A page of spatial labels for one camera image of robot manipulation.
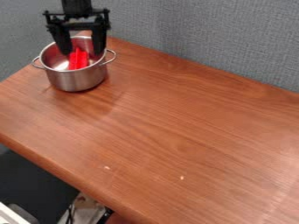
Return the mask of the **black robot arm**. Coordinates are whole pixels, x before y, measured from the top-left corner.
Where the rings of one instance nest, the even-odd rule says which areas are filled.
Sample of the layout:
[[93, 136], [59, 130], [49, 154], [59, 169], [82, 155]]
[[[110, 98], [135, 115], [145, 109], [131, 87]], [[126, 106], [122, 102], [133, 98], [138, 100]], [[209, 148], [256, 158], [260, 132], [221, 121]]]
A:
[[94, 53], [99, 55], [107, 48], [107, 34], [111, 29], [110, 9], [95, 9], [91, 0], [61, 0], [61, 4], [62, 11], [46, 10], [43, 13], [47, 31], [61, 53], [71, 54], [71, 31], [91, 31]]

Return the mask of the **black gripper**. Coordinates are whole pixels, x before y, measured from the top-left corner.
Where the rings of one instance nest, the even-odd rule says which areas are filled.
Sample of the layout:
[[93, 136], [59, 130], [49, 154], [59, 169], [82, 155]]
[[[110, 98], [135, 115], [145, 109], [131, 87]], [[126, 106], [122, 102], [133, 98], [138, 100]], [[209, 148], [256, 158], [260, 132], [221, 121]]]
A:
[[70, 31], [93, 30], [94, 53], [101, 55], [107, 47], [107, 30], [111, 29], [110, 10], [94, 9], [81, 14], [67, 14], [62, 11], [46, 11], [47, 29], [65, 55], [73, 51]]

